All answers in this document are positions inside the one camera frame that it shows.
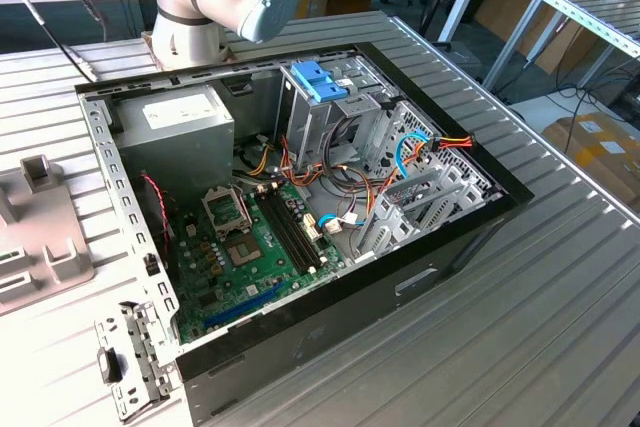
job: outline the blue cable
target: blue cable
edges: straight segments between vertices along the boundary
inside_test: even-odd
[[[326,224],[330,220],[337,219],[337,218],[338,216],[335,214],[327,214],[318,221],[318,226],[322,228],[324,227],[324,224]],[[364,225],[364,222],[363,221],[356,222],[355,225],[357,225],[358,227],[362,227]]]
[[[322,228],[324,227],[324,224],[336,218],[338,218],[338,216],[335,214],[327,214],[318,221],[318,226]]]
[[[398,170],[405,179],[409,177],[409,173],[407,172],[407,169],[402,162],[402,146],[407,139],[418,139],[421,142],[429,143],[429,137],[427,136],[427,134],[421,131],[407,134],[400,139],[400,141],[398,142],[398,146],[396,147],[396,165],[398,166]]]

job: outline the chip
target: chip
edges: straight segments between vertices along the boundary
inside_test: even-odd
[[[200,302],[200,305],[202,306],[202,308],[205,308],[218,302],[218,296],[216,295],[215,292],[208,292],[198,297],[198,301]]]
[[[233,237],[224,243],[224,247],[231,256],[231,261],[236,267],[248,264],[259,259],[263,253],[260,250],[253,234],[243,234]]]

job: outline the motherboard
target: motherboard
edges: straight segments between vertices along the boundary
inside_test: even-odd
[[[182,343],[345,267],[288,183],[261,192],[210,190],[170,223]]]

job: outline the red wire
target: red wire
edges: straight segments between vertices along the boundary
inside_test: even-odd
[[[149,177],[147,174],[141,173],[140,176],[144,180],[149,182],[153,190],[155,190],[156,192],[156,196],[158,197],[158,202],[160,202],[160,210],[162,211],[162,229],[164,230],[164,253],[165,253],[165,259],[168,259],[169,258],[169,219],[167,217],[167,209],[164,205],[164,198],[162,197],[162,191],[160,190],[160,187],[158,187],[158,184],[156,184],[155,181],[151,177]]]

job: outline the blue pcie slot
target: blue pcie slot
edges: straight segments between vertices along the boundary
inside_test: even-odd
[[[260,295],[257,295],[252,299],[245,300],[241,304],[238,304],[235,307],[230,308],[229,310],[225,310],[224,312],[220,312],[218,314],[207,317],[203,322],[204,329],[206,330],[215,325],[224,324],[225,322],[228,322],[235,317],[239,317],[243,314],[246,314],[247,312],[263,306],[276,297],[276,292],[278,292],[278,290],[280,290],[280,288],[283,287],[284,284],[285,282],[280,282],[278,285],[273,286],[271,289],[261,293]]]

